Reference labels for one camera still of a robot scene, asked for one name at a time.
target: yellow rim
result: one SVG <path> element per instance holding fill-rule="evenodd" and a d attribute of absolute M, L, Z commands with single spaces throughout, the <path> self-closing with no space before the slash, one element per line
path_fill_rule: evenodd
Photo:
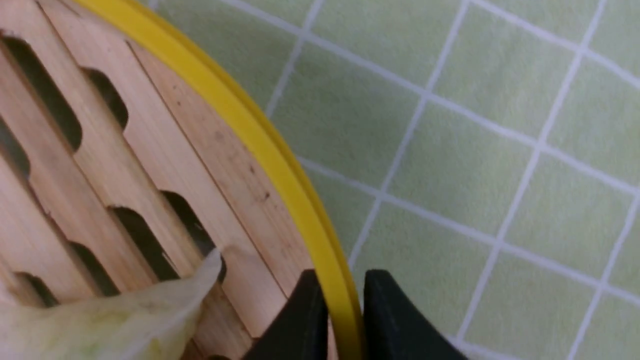
<path fill-rule="evenodd" d="M 358 295 L 324 208 L 276 129 L 238 84 L 197 45 L 134 0 L 75 0 L 147 48 L 193 87 L 264 168 L 307 244 L 323 289 L 340 357 L 364 354 Z"/>

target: wooden surface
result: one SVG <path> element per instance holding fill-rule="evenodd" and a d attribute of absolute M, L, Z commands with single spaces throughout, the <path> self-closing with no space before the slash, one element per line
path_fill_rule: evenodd
<path fill-rule="evenodd" d="M 48 111 L 18 75 L 17 64 L 9 64 L 10 57 L 0 42 L 0 73 L 6 89 L 0 108 L 29 159 L 29 183 L 45 213 L 67 239 L 92 250 L 121 291 L 153 284 L 155 275 L 138 248 L 94 194 Z"/>
<path fill-rule="evenodd" d="M 0 47 L 0 114 L 10 114 L 6 123 L 31 160 L 27 183 L 5 154 L 0 157 L 5 293 L 21 303 L 34 301 L 30 284 L 14 274 L 24 271 L 41 277 L 61 301 L 96 295 L 65 237 L 88 247 L 122 291 L 156 281 L 108 207 L 140 214 L 176 272 L 192 274 L 202 255 L 160 192 L 166 190 L 189 203 L 227 265 L 224 282 L 204 301 L 195 343 L 184 358 L 240 358 L 284 305 L 300 272 L 312 267 L 264 171 L 214 109 L 117 31 L 105 31 L 55 0 L 0 0 L 0 28 L 31 46 L 82 129 L 74 153 Z M 128 112 L 124 129 L 82 67 L 99 70 L 113 84 Z M 11 81 L 5 81 L 7 69 Z M 20 91 L 10 93 L 14 88 Z M 21 207 L 9 213 L 7 204 Z M 9 247 L 13 238 L 28 240 Z M 31 258 L 23 261 L 26 249 Z M 69 278 L 62 281 L 61 274 Z"/>
<path fill-rule="evenodd" d="M 6 90 L 0 85 L 0 108 L 8 98 Z M 44 216 L 21 176 L 2 152 L 0 252 L 8 268 L 41 278 L 60 302 L 88 299 L 98 294 L 83 266 L 68 251 L 64 239 Z"/>
<path fill-rule="evenodd" d="M 285 303 L 282 290 L 182 134 L 128 44 L 61 4 L 44 10 L 82 67 L 102 71 L 129 114 L 124 130 L 155 185 L 183 196 L 227 264 L 223 289 L 252 336 L 260 336 Z"/>
<path fill-rule="evenodd" d="M 42 307 L 42 300 L 25 277 L 16 275 L 0 258 L 0 302 Z"/>
<path fill-rule="evenodd" d="M 157 91 L 288 295 L 313 264 L 278 192 L 233 130 L 176 73 L 132 45 Z"/>
<path fill-rule="evenodd" d="M 100 94 L 78 68 L 40 7 L 30 0 L 0 1 L 0 28 L 29 43 L 72 107 L 83 130 L 83 141 L 74 159 L 103 205 L 124 206 L 139 213 L 163 246 L 178 274 L 192 274 L 200 263 L 201 254 L 177 215 L 138 163 Z M 74 296 L 78 298 L 82 295 L 83 292 L 78 291 Z M 205 303 L 211 307 L 231 307 L 224 295 L 210 295 Z M 244 325 L 234 312 L 221 315 L 224 316 L 224 322 L 202 322 L 200 329 L 218 330 L 207 334 L 216 338 L 217 343 L 225 344 L 224 348 L 217 350 L 218 354 L 244 353 L 248 347 L 233 348 L 238 346 L 238 336 L 249 337 Z"/>

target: bamboo steamer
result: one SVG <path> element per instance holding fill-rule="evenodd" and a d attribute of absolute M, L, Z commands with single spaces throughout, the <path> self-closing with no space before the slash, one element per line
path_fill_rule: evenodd
<path fill-rule="evenodd" d="M 362 356 L 317 195 L 213 61 L 128 0 L 0 0 L 0 29 L 4 301 L 137 290 L 191 274 L 215 246 L 225 276 L 184 358 L 240 358 L 314 265 L 341 356 Z"/>

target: white grid line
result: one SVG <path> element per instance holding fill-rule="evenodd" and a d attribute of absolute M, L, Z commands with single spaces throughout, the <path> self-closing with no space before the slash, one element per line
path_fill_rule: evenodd
<path fill-rule="evenodd" d="M 482 355 L 494 360 L 520 360 L 517 357 L 500 354 L 499 352 L 489 350 L 480 345 L 467 343 L 466 341 L 456 340 L 454 338 L 447 338 L 447 340 L 451 343 L 451 345 L 464 352 L 473 352 L 475 354 Z"/>
<path fill-rule="evenodd" d="M 502 8 L 499 8 L 498 6 L 491 4 L 488 1 L 485 0 L 471 0 L 471 2 L 474 5 L 477 5 L 478 7 L 486 10 L 487 12 L 490 12 L 494 15 L 496 15 L 497 17 L 500 17 L 501 19 L 504 19 L 507 22 L 510 22 L 522 29 L 527 30 L 528 32 L 532 33 L 533 35 L 536 35 L 537 37 L 546 40 L 547 42 L 550 42 L 551 44 L 555 44 L 561 47 L 564 47 L 567 50 L 570 50 L 572 52 L 577 51 L 578 49 L 578 45 L 574 44 L 573 42 L 561 38 L 547 30 L 544 30 L 543 28 L 540 28 L 538 26 L 535 26 L 529 22 L 527 22 L 526 20 L 512 14 L 509 13 L 505 10 L 503 10 Z"/>
<path fill-rule="evenodd" d="M 418 105 L 415 108 L 415 111 L 413 112 L 411 121 L 409 121 L 406 131 L 404 132 L 404 136 L 400 141 L 400 145 L 397 148 L 396 154 L 394 155 L 394 159 L 391 162 L 391 166 L 389 166 L 389 170 L 382 182 L 382 186 L 380 188 L 380 192 L 382 194 L 387 193 L 389 184 L 391 183 L 391 180 L 395 176 L 398 170 L 398 167 L 400 166 L 400 162 L 402 161 L 404 152 L 406 151 L 406 148 L 409 142 L 411 141 L 413 132 L 415 131 L 415 128 L 418 126 L 420 122 L 420 118 L 422 116 L 422 112 L 424 111 L 424 107 L 426 106 L 429 96 L 433 91 L 433 87 L 435 86 L 436 81 L 438 81 L 438 78 L 442 73 L 444 64 L 447 61 L 447 57 L 449 53 L 451 52 L 451 48 L 453 47 L 453 42 L 458 36 L 458 30 L 462 25 L 463 19 L 465 18 L 465 14 L 467 13 L 468 8 L 469 8 L 469 0 L 462 0 L 462 2 L 460 3 L 460 7 L 458 8 L 458 12 L 451 24 L 451 28 L 449 30 L 449 34 L 447 35 L 447 39 L 445 40 L 445 43 L 442 46 L 440 55 L 438 56 L 438 61 L 436 62 L 433 72 L 431 73 L 429 80 L 427 81 L 427 85 L 425 86 L 425 89 L 422 95 L 420 96 L 420 100 L 418 102 Z M 365 221 L 364 225 L 362 226 L 362 229 L 360 230 L 360 233 L 358 234 L 358 238 L 355 244 L 353 245 L 353 249 L 351 249 L 351 254 L 349 255 L 350 268 L 353 268 L 353 266 L 355 265 L 355 262 L 358 259 L 358 256 L 360 255 L 360 251 L 362 250 L 362 246 L 364 245 L 364 243 L 367 241 L 367 238 L 369 237 L 369 230 L 371 230 L 371 226 L 373 225 L 373 222 L 376 216 L 378 215 L 381 202 L 382 202 L 382 197 L 377 196 L 371 208 L 371 211 L 367 215 L 367 220 Z"/>
<path fill-rule="evenodd" d="M 330 53 L 336 54 L 337 56 L 340 56 L 345 60 L 349 60 L 351 63 L 359 65 L 360 67 L 363 67 L 393 83 L 396 83 L 403 88 L 411 90 L 416 94 L 422 94 L 424 92 L 424 88 L 412 83 L 411 81 L 408 81 L 407 79 L 397 75 L 396 73 L 385 69 L 384 67 L 374 63 L 373 61 L 363 59 L 358 55 L 348 50 L 345 50 L 339 47 L 338 45 L 335 45 L 334 43 L 328 40 L 325 40 L 315 34 L 309 34 L 308 41 L 320 47 L 321 49 L 324 49 L 329 51 Z"/>
<path fill-rule="evenodd" d="M 637 213 L 639 204 L 640 204 L 640 195 L 636 194 L 636 196 L 634 197 L 633 203 L 629 207 L 627 218 L 625 219 L 625 225 L 622 231 L 620 232 L 620 236 L 616 240 L 616 243 L 613 249 L 611 250 L 611 255 L 609 256 L 609 260 L 602 274 L 602 278 L 600 279 L 600 282 L 596 287 L 596 292 L 593 295 L 593 298 L 591 299 L 591 303 L 587 308 L 587 312 L 584 315 L 584 318 L 582 319 L 582 323 L 580 324 L 580 328 L 578 329 L 578 333 L 575 337 L 575 341 L 571 346 L 571 350 L 569 351 L 569 356 L 567 356 L 567 360 L 573 360 L 573 358 L 578 353 L 578 348 L 580 347 L 582 340 L 584 340 L 584 335 L 587 332 L 587 329 L 589 328 L 589 324 L 591 323 L 591 318 L 593 317 L 593 313 L 596 311 L 596 308 L 598 307 L 598 303 L 600 302 L 602 293 L 604 292 L 605 287 L 607 286 L 609 277 L 611 276 L 611 272 L 613 271 L 613 267 L 616 264 L 616 260 L 618 259 L 618 254 L 620 253 L 620 250 L 622 249 L 622 245 L 624 245 L 624 242 L 627 239 L 629 232 L 631 232 L 631 227 L 633 226 L 634 220 L 636 219 L 636 213 Z"/>
<path fill-rule="evenodd" d="M 219 0 L 222 1 L 223 3 L 229 4 L 230 6 L 233 6 L 235 8 L 237 8 L 238 10 L 242 10 L 246 13 L 249 13 L 253 16 L 256 16 L 257 18 L 273 25 L 276 26 L 284 31 L 287 31 L 293 35 L 296 35 L 297 37 L 299 37 L 302 33 L 302 29 L 289 24 L 288 22 L 282 20 L 279 17 L 276 17 L 274 15 L 271 15 L 267 12 L 264 12 L 248 3 L 243 2 L 242 0 Z M 489 3 L 486 0 L 471 0 L 471 3 L 473 3 L 474 5 L 495 14 L 496 16 L 500 17 L 501 19 L 510 22 L 516 26 L 518 26 L 519 28 L 522 28 L 524 30 L 526 30 L 527 32 L 530 32 L 531 34 L 537 36 L 538 38 L 545 40 L 547 42 L 550 42 L 551 44 L 556 44 L 558 46 L 564 47 L 565 49 L 571 50 L 571 51 L 576 51 L 578 49 L 578 44 L 573 43 L 570 40 L 567 40 L 565 38 L 562 38 L 558 35 L 555 35 L 539 26 L 533 25 L 529 22 L 527 22 L 524 19 L 519 18 L 518 16 L 509 13 L 497 6 L 495 6 L 494 4 Z M 353 63 L 360 65 L 366 69 L 369 69 L 375 73 L 377 73 L 378 75 L 383 76 L 384 78 L 387 78 L 395 83 L 397 83 L 398 85 L 401 85 L 409 90 L 412 90 L 414 92 L 417 93 L 422 93 L 423 89 L 419 86 L 417 86 L 416 84 L 413 84 L 411 81 L 408 81 L 405 78 L 402 78 L 401 76 L 398 76 L 397 74 L 394 74 L 393 72 L 373 63 L 372 61 L 369 60 L 365 60 L 351 52 L 349 52 L 348 50 L 345 50 L 341 47 L 339 47 L 338 45 L 335 45 L 334 43 L 331 43 L 325 39 L 320 38 L 319 36 L 313 34 L 313 33 L 308 33 L 307 34 L 307 41 L 310 43 L 313 43 L 317 46 L 319 46 L 320 48 L 327 50 L 331 53 L 334 53 L 336 55 L 339 55 L 347 60 L 352 61 Z M 619 76 L 622 80 L 626 81 L 627 83 L 631 84 L 632 86 L 636 87 L 636 88 L 640 88 L 640 78 L 634 76 L 633 74 L 631 74 L 629 71 L 624 70 L 622 67 L 620 67 L 615 61 L 612 61 L 608 58 L 606 58 L 605 56 L 602 56 L 601 54 L 598 54 L 590 49 L 588 49 L 585 54 L 585 57 L 599 63 L 601 66 L 609 69 L 610 71 L 612 71 L 613 73 L 615 73 L 617 76 Z"/>
<path fill-rule="evenodd" d="M 585 56 L 587 56 L 590 60 L 593 60 L 597 63 L 599 63 L 602 67 L 608 69 L 609 71 L 613 72 L 614 74 L 616 74 L 619 78 L 623 79 L 624 81 L 626 81 L 627 83 L 631 84 L 633 87 L 635 88 L 640 88 L 640 79 L 635 77 L 633 74 L 631 74 L 631 72 L 621 68 L 617 63 L 615 63 L 614 61 L 607 59 L 606 57 L 590 50 L 587 49 L 587 52 L 585 53 Z"/>
<path fill-rule="evenodd" d="M 580 67 L 582 57 L 584 56 L 584 53 L 589 47 L 591 38 L 593 37 L 593 34 L 595 33 L 596 28 L 598 27 L 598 22 L 600 21 L 600 17 L 602 16 L 602 12 L 604 10 L 604 5 L 606 4 L 606 2 L 607 0 L 599 1 L 598 8 L 596 9 L 596 13 L 591 19 L 591 22 L 589 23 L 589 27 L 587 28 L 587 31 L 582 37 L 582 41 L 580 42 L 580 47 L 577 49 L 575 56 L 573 57 L 573 61 L 569 66 L 569 69 L 563 79 L 560 89 L 558 90 L 558 94 L 554 100 L 553 106 L 551 107 L 551 111 L 549 112 L 548 119 L 542 128 L 540 137 L 538 138 L 538 143 L 536 144 L 536 147 L 533 150 L 531 159 L 529 160 L 529 163 L 527 164 L 527 168 L 525 169 L 524 175 L 522 176 L 522 180 L 518 185 L 518 190 L 516 191 L 516 195 L 514 196 L 513 201 L 509 207 L 507 216 L 505 217 L 504 221 L 502 222 L 502 225 L 500 226 L 500 229 L 498 230 L 496 244 L 493 246 L 491 254 L 489 255 L 489 258 L 480 275 L 480 279 L 478 280 L 478 283 L 472 295 L 471 302 L 467 309 L 467 313 L 464 317 L 464 321 L 462 321 L 462 325 L 460 326 L 460 329 L 456 336 L 456 338 L 458 338 L 459 340 L 462 340 L 465 337 L 465 334 L 467 333 L 469 325 L 471 324 L 471 321 L 476 313 L 476 309 L 478 307 L 478 304 L 480 303 L 482 294 L 484 293 L 484 289 L 486 288 L 486 285 L 489 281 L 491 273 L 493 272 L 495 263 L 498 260 L 498 255 L 500 253 L 500 250 L 504 245 L 504 240 L 505 240 L 507 231 L 509 230 L 511 222 L 513 221 L 515 214 L 518 211 L 518 208 L 520 207 L 520 203 L 522 201 L 524 193 L 527 187 L 529 186 L 529 182 L 531 181 L 533 172 L 535 171 L 536 165 L 538 164 L 538 160 L 540 158 L 540 153 L 542 151 L 542 148 L 545 146 L 547 142 L 547 137 L 551 132 L 551 129 L 553 128 L 554 123 L 556 122 L 557 114 L 560 112 L 560 109 L 562 108 L 562 104 L 564 103 L 564 99 L 566 95 L 569 93 L 569 88 L 571 87 L 571 83 L 573 82 L 573 79 L 576 73 L 578 72 L 578 68 Z"/>
<path fill-rule="evenodd" d="M 281 18 L 271 15 L 268 12 L 260 10 L 253 5 L 250 5 L 242 0 L 218 0 L 221 3 L 225 3 L 229 6 L 233 6 L 234 8 L 241 10 L 243 12 L 248 13 L 249 15 L 253 15 L 268 24 L 275 26 L 276 28 L 280 28 L 288 33 L 296 35 L 296 37 L 300 37 L 302 35 L 302 29 L 289 24 L 288 22 L 282 20 Z"/>
<path fill-rule="evenodd" d="M 277 26 L 280 29 L 283 29 L 285 31 L 288 31 L 292 34 L 295 34 L 296 36 L 299 36 L 301 33 L 301 29 L 297 28 L 296 26 L 293 26 L 291 24 L 289 24 L 288 22 L 275 17 L 273 15 L 270 15 L 266 12 L 263 12 L 260 9 L 254 8 L 253 6 L 246 4 L 244 2 L 242 2 L 241 0 L 219 0 L 219 1 L 223 1 L 224 3 L 227 3 L 231 6 L 236 7 L 239 10 L 242 11 L 246 11 L 248 13 L 250 13 L 251 15 L 254 15 L 274 26 Z M 327 50 L 333 54 L 336 54 L 338 56 L 343 57 L 346 60 L 351 61 L 352 63 L 359 65 L 365 69 L 368 69 L 372 72 L 374 72 L 375 74 L 389 80 L 392 81 L 404 88 L 407 88 L 413 92 L 416 92 L 418 94 L 422 94 L 424 92 L 424 89 L 419 87 L 418 85 L 415 85 L 413 83 L 411 83 L 410 81 L 394 74 L 393 72 L 384 69 L 383 67 L 380 67 L 379 65 L 373 63 L 372 61 L 369 60 L 365 60 L 345 49 L 342 49 L 341 47 L 327 41 L 324 40 L 322 38 L 319 38 L 318 36 L 309 33 L 307 35 L 307 41 L 315 44 L 321 48 L 323 48 L 324 50 Z M 606 58 L 604 58 L 603 56 L 597 55 L 596 53 L 594 53 L 593 51 L 588 51 L 586 52 L 585 56 L 589 56 L 589 54 L 591 54 L 592 56 L 594 56 L 594 60 L 597 61 L 598 63 L 601 63 L 604 67 L 607 67 L 609 70 L 612 70 L 613 72 L 615 72 L 617 75 L 623 76 L 623 80 L 625 80 L 628 83 L 631 83 L 632 85 L 636 85 L 636 84 L 640 84 L 640 80 L 636 79 L 633 77 L 633 75 L 627 73 L 624 73 L 624 70 L 621 70 L 621 68 L 619 66 L 617 66 L 613 61 L 608 60 Z M 536 139 L 534 139 L 531 136 L 528 135 L 524 135 L 521 134 L 517 131 L 514 131 L 512 129 L 508 129 L 506 127 L 502 127 L 494 122 L 492 122 L 491 120 L 485 119 L 475 113 L 473 113 L 473 111 L 470 111 L 466 108 L 464 108 L 463 106 L 456 104 L 455 102 L 452 102 L 448 99 L 445 99 L 443 97 L 440 97 L 438 95 L 435 94 L 431 94 L 429 96 L 429 100 L 433 101 L 441 106 L 444 106 L 452 111 L 455 111 L 457 113 L 460 113 L 466 117 L 468 117 L 471 121 L 477 122 L 478 124 L 484 126 L 485 128 L 493 131 L 494 133 L 497 133 L 499 135 L 505 136 L 506 138 L 510 138 L 512 140 L 518 141 L 520 143 L 523 143 L 527 146 L 530 147 L 534 147 L 536 144 Z M 621 191 L 627 192 L 627 193 L 634 193 L 635 188 L 631 185 L 629 185 L 628 183 L 616 179 L 608 174 L 605 174 L 604 172 L 591 168 L 589 165 L 586 165 L 578 160 L 576 160 L 575 158 L 571 157 L 568 154 L 565 154 L 563 152 L 561 152 L 558 149 L 555 149 L 553 147 L 550 147 L 548 145 L 543 146 L 542 150 L 543 153 L 548 154 L 552 157 L 554 157 L 555 159 L 562 161 L 563 163 L 566 163 L 567 165 L 573 167 L 575 170 L 581 171 L 591 177 L 594 177 L 598 180 L 603 181 L 604 183 L 607 183 L 610 186 L 615 187 L 616 189 L 619 189 Z"/>
<path fill-rule="evenodd" d="M 276 106 L 278 106 L 278 100 L 280 100 L 280 97 L 282 96 L 282 92 L 284 91 L 284 88 L 287 86 L 287 83 L 289 82 L 289 78 L 291 77 L 291 74 L 293 74 L 294 72 L 296 61 L 298 61 L 298 58 L 302 53 L 302 47 L 305 45 L 305 41 L 307 40 L 307 35 L 311 32 L 311 27 L 314 25 L 314 22 L 316 21 L 316 17 L 320 12 L 320 8 L 322 8 L 323 4 L 324 4 L 324 0 L 315 0 L 313 4 L 311 4 L 311 8 L 307 12 L 307 16 L 305 17 L 305 21 L 302 25 L 302 31 L 298 35 L 296 44 L 293 46 L 291 55 L 289 56 L 289 59 L 287 60 L 287 63 L 285 64 L 284 69 L 282 71 L 282 75 L 278 79 L 278 83 L 276 84 L 276 87 L 273 90 L 273 93 L 271 94 L 271 98 L 267 103 L 267 107 L 264 110 L 264 113 L 265 115 L 267 115 L 268 118 L 271 118 L 271 116 L 273 115 L 273 112 L 275 111 Z"/>
<path fill-rule="evenodd" d="M 454 220 L 451 220 L 449 218 L 445 218 L 442 215 L 439 215 L 437 213 L 434 213 L 432 211 L 426 210 L 410 201 L 404 200 L 404 199 L 400 199 L 397 197 L 394 197 L 391 194 L 388 193 L 384 193 L 382 194 L 382 192 L 378 189 L 373 188 L 372 186 L 363 184 L 357 180 L 353 180 L 350 179 L 344 175 L 342 175 L 341 173 L 335 171 L 335 170 L 331 170 L 329 168 L 326 168 L 323 165 L 320 165 L 318 163 L 314 163 L 311 160 L 305 159 L 305 158 L 301 158 L 298 157 L 298 160 L 300 161 L 300 163 L 307 169 L 307 170 L 311 170 L 313 172 L 316 172 L 318 174 L 321 174 L 323 176 L 326 176 L 330 179 L 334 179 L 340 183 L 343 183 L 347 186 L 350 186 L 354 189 L 360 190 L 368 195 L 370 195 L 371 197 L 375 197 L 375 196 L 381 196 L 384 202 L 388 202 L 389 204 L 393 204 L 399 208 L 405 209 L 421 218 L 424 218 L 426 220 L 432 221 L 442 227 L 451 229 L 457 233 L 460 233 L 462 235 L 468 236 L 471 240 L 473 241 L 478 241 L 480 243 L 483 244 L 487 244 L 487 245 L 494 245 L 497 240 L 494 236 L 491 236 L 489 234 L 485 234 L 479 230 L 473 229 L 467 225 L 464 224 L 460 224 L 457 223 Z M 537 265 L 541 268 L 544 268 L 546 270 L 550 270 L 552 272 L 555 272 L 557 274 L 560 274 L 562 276 L 565 276 L 571 280 L 574 280 L 576 282 L 579 282 L 581 284 L 584 284 L 586 286 L 589 286 L 590 288 L 596 289 L 598 287 L 598 285 L 600 284 L 600 280 L 596 279 L 592 276 L 589 276 L 585 273 L 582 273 L 576 269 L 573 269 L 569 266 L 563 265 L 561 263 L 558 263 L 555 260 L 549 259 L 549 258 L 545 258 L 544 256 L 541 255 L 537 255 L 525 248 L 521 248 L 519 246 L 516 245 L 512 245 L 510 243 L 504 243 L 502 245 L 502 252 L 506 253 L 506 254 L 510 254 L 512 256 L 515 256 L 517 258 L 523 259 L 529 263 L 532 263 L 534 265 Z M 614 295 L 616 297 L 619 297 L 631 304 L 636 305 L 638 308 L 640 308 L 640 295 L 636 295 L 633 294 L 627 290 L 623 290 L 620 288 L 617 288 L 615 286 L 611 286 L 610 284 L 607 284 L 604 287 L 604 291 L 607 293 L 610 293 L 611 295 Z"/>
<path fill-rule="evenodd" d="M 151 9 L 157 9 L 157 6 L 159 4 L 161 0 L 149 0 L 148 2 L 148 6 Z M 328 42 L 322 38 L 317 37 L 314 34 L 311 34 L 308 32 L 307 29 L 307 33 L 304 33 L 304 29 L 300 29 L 297 26 L 291 25 L 288 22 L 275 17 L 273 15 L 270 15 L 266 12 L 263 12 L 262 10 L 259 10 L 255 7 L 253 7 L 252 5 L 249 5 L 247 3 L 242 2 L 241 0 L 220 0 L 223 1 L 224 3 L 227 3 L 229 5 L 232 5 L 236 8 L 238 8 L 239 10 L 245 11 L 251 15 L 254 15 L 274 26 L 277 26 L 287 32 L 290 32 L 294 35 L 296 35 L 297 37 L 302 37 L 303 35 L 305 35 L 307 37 L 307 41 L 329 51 L 332 52 L 338 56 L 341 56 L 349 61 L 352 61 L 353 63 L 364 67 L 366 69 L 371 70 L 372 72 L 388 79 L 391 80 L 395 83 L 397 83 L 400 86 L 403 86 L 411 91 L 417 92 L 419 94 L 423 94 L 424 89 L 420 88 L 419 86 L 413 84 L 412 82 L 402 78 L 401 76 L 398 76 L 397 74 L 394 74 L 393 72 L 380 67 L 379 65 L 373 63 L 372 61 L 369 60 L 365 60 L 345 49 L 342 49 L 341 47 Z M 316 3 L 322 3 L 323 0 L 316 0 Z M 523 20 L 519 17 L 517 17 L 516 15 L 506 12 L 503 9 L 498 8 L 497 6 L 485 1 L 485 0 L 470 0 L 471 3 L 477 5 L 478 7 L 493 13 L 497 16 L 499 16 L 500 18 L 532 33 L 533 35 L 536 35 L 537 37 L 546 40 L 547 42 L 550 42 L 552 44 L 556 44 L 559 45 L 561 47 L 564 47 L 565 49 L 571 50 L 571 51 L 576 51 L 578 49 L 580 49 L 578 47 L 577 44 L 574 44 L 573 42 L 561 38 L 553 33 L 550 33 L 540 27 L 537 27 L 535 25 L 532 25 L 530 23 L 528 23 L 526 20 Z M 308 24 L 308 27 L 310 29 L 310 22 L 307 22 L 309 20 L 309 16 L 307 16 L 307 19 L 305 21 L 305 24 Z M 640 88 L 640 78 L 635 77 L 633 74 L 631 74 L 629 71 L 621 68 L 617 63 L 615 63 L 614 61 L 606 58 L 605 56 L 602 56 L 601 54 L 598 54 L 590 49 L 584 49 L 582 54 L 584 55 L 584 57 L 589 58 L 590 60 L 593 60 L 597 63 L 599 63 L 601 66 L 609 69 L 611 72 L 613 72 L 614 74 L 616 74 L 619 78 L 621 78 L 622 80 L 626 81 L 627 83 L 631 84 L 632 86 L 636 87 L 636 88 Z M 491 122 L 488 119 L 484 119 L 482 117 L 480 117 L 479 115 L 476 115 L 474 113 L 472 113 L 470 110 L 465 109 L 464 107 L 457 105 L 447 99 L 438 97 L 436 95 L 429 95 L 428 96 L 428 100 L 436 102 L 442 106 L 445 106 L 446 108 L 449 108 L 450 110 L 453 111 L 457 111 L 458 113 L 463 114 L 464 116 L 466 116 L 467 118 L 469 118 L 471 121 L 477 122 L 478 124 L 484 126 L 485 128 L 492 130 L 495 133 L 498 133 L 499 135 L 505 136 L 506 138 L 510 138 L 512 140 L 516 140 L 518 142 L 524 143 L 525 145 L 528 145 L 530 147 L 534 146 L 534 142 L 535 140 L 533 138 L 531 138 L 530 136 L 527 135 L 523 135 L 520 134 L 516 131 L 507 129 L 505 127 L 499 126 L 493 122 Z M 600 170 L 597 169 L 593 169 L 591 167 L 589 167 L 588 165 L 579 162 L 578 160 L 574 159 L 573 157 L 561 152 L 558 149 L 549 147 L 546 144 L 543 144 L 543 146 L 541 146 L 540 148 L 541 152 L 544 152 L 545 154 L 548 154 L 550 156 L 555 157 L 556 159 L 565 162 L 567 165 L 577 169 L 578 171 L 581 171 L 591 177 L 594 177 L 596 179 L 599 179 L 605 183 L 607 183 L 610 186 L 613 186 L 619 190 L 622 190 L 624 192 L 627 193 L 634 193 L 635 197 L 634 197 L 634 203 L 637 201 L 638 199 L 638 192 L 636 190 L 636 188 L 634 188 L 633 186 L 629 185 L 628 183 L 616 179 L 608 174 L 605 174 L 604 172 L 601 172 Z M 407 202 L 405 200 L 402 199 L 398 199 L 395 198 L 389 194 L 386 193 L 380 193 L 379 190 L 371 188 L 370 186 L 364 185 L 359 183 L 358 181 L 355 180 L 351 180 L 337 172 L 334 172 L 332 170 L 328 170 L 326 168 L 323 168 L 321 165 L 317 165 L 314 164 L 312 161 L 308 161 L 308 160 L 304 160 L 301 159 L 301 162 L 305 165 L 305 167 L 309 168 L 310 170 L 319 172 L 320 174 L 324 174 L 326 176 L 330 176 L 330 177 L 334 177 L 336 179 L 338 179 L 339 181 L 342 181 L 343 183 L 346 183 L 354 188 L 359 189 L 360 191 L 363 191 L 365 193 L 368 193 L 369 195 L 373 195 L 373 196 L 380 196 L 381 199 L 383 199 L 384 201 L 387 201 L 389 203 L 393 203 L 396 206 L 400 206 L 404 209 L 407 209 L 408 211 L 412 211 L 414 213 L 416 213 L 419 216 L 422 216 L 424 218 L 427 218 L 431 221 L 434 221 L 436 223 L 439 223 L 443 226 L 446 226 L 448 228 L 451 228 L 452 230 L 455 230 L 459 233 L 462 234 L 466 234 L 468 235 L 470 238 L 477 240 L 477 241 L 481 241 L 484 243 L 495 243 L 496 239 L 493 239 L 491 236 L 487 235 L 487 234 L 483 234 L 482 232 L 479 232 L 475 229 L 471 229 L 463 224 L 458 224 L 453 220 L 450 219 L 446 219 L 440 215 L 437 215 L 433 212 L 430 212 L 428 210 L 422 209 L 419 206 L 416 206 L 414 204 L 411 204 L 410 202 Z M 620 248 L 622 246 L 622 241 L 621 240 L 618 243 L 616 243 L 616 245 L 618 246 L 618 248 Z M 630 293 L 626 290 L 623 289 L 619 289 L 616 288 L 614 286 L 608 285 L 606 283 L 601 284 L 600 281 L 597 281 L 596 279 L 592 279 L 590 277 L 588 277 L 587 275 L 584 275 L 580 272 L 577 272 L 571 268 L 568 268 L 567 266 L 564 266 L 562 264 L 556 263 L 550 259 L 535 255 L 533 253 L 530 253 L 527 250 L 515 247 L 513 245 L 510 244 L 504 244 L 502 246 L 502 250 L 504 252 L 508 252 L 511 253 L 515 256 L 518 256 L 520 258 L 523 258 L 525 260 L 528 260 L 532 263 L 536 263 L 539 266 L 542 266 L 543 268 L 547 268 L 549 270 L 558 272 L 560 274 L 563 274 L 569 278 L 575 279 L 576 281 L 580 281 L 583 282 L 587 285 L 590 286 L 594 286 L 594 287 L 599 287 L 598 289 L 601 288 L 601 292 L 605 291 L 607 293 L 610 293 L 611 295 L 617 296 L 623 300 L 626 300 L 638 307 L 640 307 L 640 297 L 638 297 L 637 295 Z"/>

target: yellow plastic ring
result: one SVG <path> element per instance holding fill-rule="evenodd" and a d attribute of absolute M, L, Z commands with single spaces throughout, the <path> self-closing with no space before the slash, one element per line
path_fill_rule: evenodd
<path fill-rule="evenodd" d="M 335 231 L 293 153 L 260 108 L 197 45 L 134 0 L 75 0 L 165 62 L 211 105 L 265 170 L 298 226 L 331 314 L 338 352 L 361 359 L 358 295 Z"/>

